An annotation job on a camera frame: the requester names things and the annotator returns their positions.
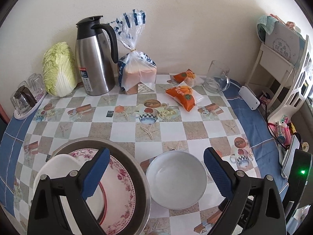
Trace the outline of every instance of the ceramic plate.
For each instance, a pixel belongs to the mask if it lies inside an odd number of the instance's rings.
[[[151,197],[168,209],[185,209],[196,204],[207,187],[202,163],[183,151],[160,154],[149,165],[146,176]]]
[[[86,162],[96,153],[96,149],[84,148],[69,155],[80,162]],[[101,178],[101,183],[107,200],[106,215],[101,227],[107,235],[114,235],[123,230],[133,216],[136,203],[134,185],[124,166],[113,156]]]

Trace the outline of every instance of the white bowl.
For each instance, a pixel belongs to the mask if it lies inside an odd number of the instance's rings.
[[[196,204],[207,187],[202,163],[183,151],[168,151],[156,157],[146,176],[151,197],[168,209],[184,209]]]

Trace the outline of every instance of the white power strip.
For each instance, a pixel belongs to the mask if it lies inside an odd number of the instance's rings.
[[[240,97],[248,104],[251,110],[256,110],[257,107],[260,105],[260,101],[254,93],[252,93],[247,87],[242,86],[239,90]]]

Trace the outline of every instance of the pink floral pattern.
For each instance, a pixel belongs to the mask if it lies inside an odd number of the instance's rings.
[[[73,156],[76,159],[83,158],[84,161],[89,161],[94,157],[96,153],[96,149],[84,148],[73,151],[69,155]],[[124,229],[131,220],[135,210],[136,197],[134,185],[124,166],[113,156],[111,156],[109,161],[109,167],[118,172],[117,179],[125,185],[125,190],[129,192],[129,201],[128,204],[125,205],[125,213],[121,215],[119,221],[113,223],[112,225],[109,225],[107,230],[105,230],[107,235],[115,235],[122,229]]]

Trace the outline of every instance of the floral plate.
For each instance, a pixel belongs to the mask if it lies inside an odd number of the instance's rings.
[[[97,151],[84,148],[69,155],[86,162],[91,160]],[[133,216],[136,203],[134,185],[124,166],[113,156],[100,181],[107,200],[106,215],[101,227],[107,235],[115,235],[126,227]]]

